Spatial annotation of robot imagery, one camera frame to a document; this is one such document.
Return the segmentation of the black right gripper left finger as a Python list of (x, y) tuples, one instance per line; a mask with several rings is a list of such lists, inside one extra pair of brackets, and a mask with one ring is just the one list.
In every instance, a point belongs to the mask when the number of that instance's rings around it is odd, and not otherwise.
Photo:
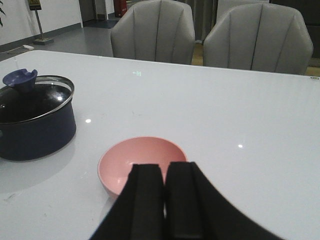
[(159, 165), (134, 164), (92, 240), (162, 240), (164, 183)]

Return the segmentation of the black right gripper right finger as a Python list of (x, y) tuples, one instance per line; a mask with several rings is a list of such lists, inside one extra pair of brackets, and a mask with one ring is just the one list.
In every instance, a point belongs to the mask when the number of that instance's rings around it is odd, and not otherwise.
[(277, 240), (232, 205), (194, 162), (171, 162), (165, 180), (167, 239)]

